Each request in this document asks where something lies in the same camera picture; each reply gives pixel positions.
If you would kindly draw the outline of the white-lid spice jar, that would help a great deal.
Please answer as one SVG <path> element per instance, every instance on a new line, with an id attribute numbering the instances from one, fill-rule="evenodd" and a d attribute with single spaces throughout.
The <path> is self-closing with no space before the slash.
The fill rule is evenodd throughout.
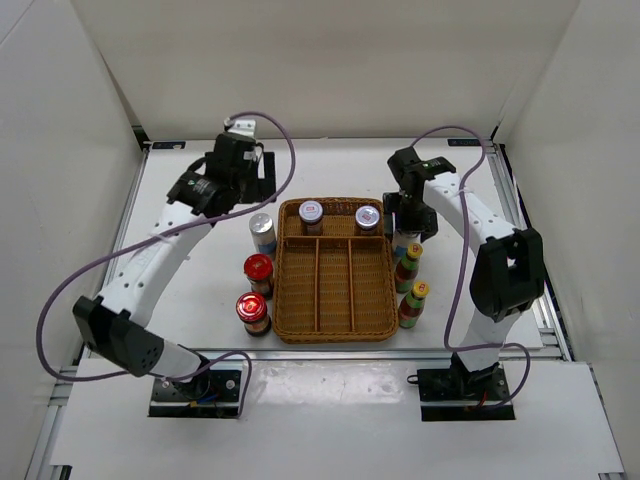
<path id="1" fill-rule="evenodd" d="M 381 216 L 379 210 L 372 205 L 363 205 L 355 213 L 355 223 L 360 235 L 373 236 L 377 232 Z"/>
<path id="2" fill-rule="evenodd" d="M 299 206 L 299 217 L 306 235 L 321 236 L 324 210 L 315 200 L 306 200 Z"/>

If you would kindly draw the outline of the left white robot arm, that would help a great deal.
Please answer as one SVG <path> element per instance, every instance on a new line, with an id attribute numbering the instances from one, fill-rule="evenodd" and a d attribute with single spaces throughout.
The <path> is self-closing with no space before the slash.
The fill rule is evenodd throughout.
<path id="1" fill-rule="evenodd" d="M 201 369 L 205 357 L 153 334 L 147 326 L 175 273 L 212 230 L 208 221 L 274 193 L 274 177 L 258 176 L 259 146 L 253 133 L 237 127 L 219 134 L 213 149 L 169 190 L 150 232 L 150 245 L 137 249 L 94 298 L 76 301 L 72 312 L 93 352 L 133 376 L 167 378 L 188 400 L 208 394 L 210 376 Z"/>

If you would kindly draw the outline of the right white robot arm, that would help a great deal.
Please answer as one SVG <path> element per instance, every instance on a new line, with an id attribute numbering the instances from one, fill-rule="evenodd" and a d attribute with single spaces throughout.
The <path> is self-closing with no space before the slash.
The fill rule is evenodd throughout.
<path id="1" fill-rule="evenodd" d="M 394 246 L 433 237 L 443 217 L 463 240 L 462 256 L 475 258 L 471 278 L 459 278 L 454 291 L 459 299 L 462 288 L 469 288 L 472 319 L 459 346 L 445 346 L 450 366 L 431 386 L 455 400 L 485 395 L 513 325 L 544 292 L 542 238 L 535 229 L 519 229 L 494 213 L 444 157 L 422 160 L 413 147 L 405 147 L 387 165 L 399 187 L 383 196 L 385 227 Z"/>

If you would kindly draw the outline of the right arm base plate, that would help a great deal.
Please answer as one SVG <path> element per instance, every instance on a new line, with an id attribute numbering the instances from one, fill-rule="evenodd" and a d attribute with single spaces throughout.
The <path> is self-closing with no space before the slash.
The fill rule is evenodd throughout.
<path id="1" fill-rule="evenodd" d="M 454 354 L 447 368 L 418 369 L 407 377 L 418 388 L 423 422 L 516 419 L 504 368 L 499 363 L 470 372 Z"/>

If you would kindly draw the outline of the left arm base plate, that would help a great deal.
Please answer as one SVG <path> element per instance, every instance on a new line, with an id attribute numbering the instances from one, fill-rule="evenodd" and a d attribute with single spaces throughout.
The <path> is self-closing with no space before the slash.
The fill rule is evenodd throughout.
<path id="1" fill-rule="evenodd" d="M 249 355 L 235 350 L 210 359 L 177 346 L 160 357 L 148 416 L 174 419 L 237 419 L 253 373 Z"/>

